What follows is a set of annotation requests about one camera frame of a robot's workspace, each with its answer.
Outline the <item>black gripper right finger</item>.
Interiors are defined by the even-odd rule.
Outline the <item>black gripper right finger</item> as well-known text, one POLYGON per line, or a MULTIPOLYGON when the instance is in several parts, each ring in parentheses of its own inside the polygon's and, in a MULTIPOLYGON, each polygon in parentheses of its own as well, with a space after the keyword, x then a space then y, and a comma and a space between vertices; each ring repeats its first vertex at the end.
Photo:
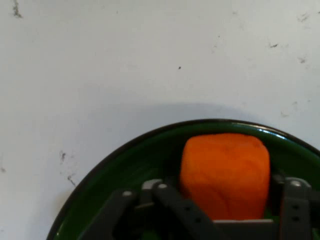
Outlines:
POLYGON ((304 179, 272 174, 270 207, 279 215, 279 240, 313 240, 320 228, 320 192, 304 179))

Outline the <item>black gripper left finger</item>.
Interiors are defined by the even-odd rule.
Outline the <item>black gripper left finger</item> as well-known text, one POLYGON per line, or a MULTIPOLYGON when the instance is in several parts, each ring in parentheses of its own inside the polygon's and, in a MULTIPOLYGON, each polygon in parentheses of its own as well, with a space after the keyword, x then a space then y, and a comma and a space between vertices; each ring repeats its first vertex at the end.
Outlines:
POLYGON ((135 191, 117 189, 80 234, 80 240, 220 240, 212 220, 175 187, 156 181, 135 191))

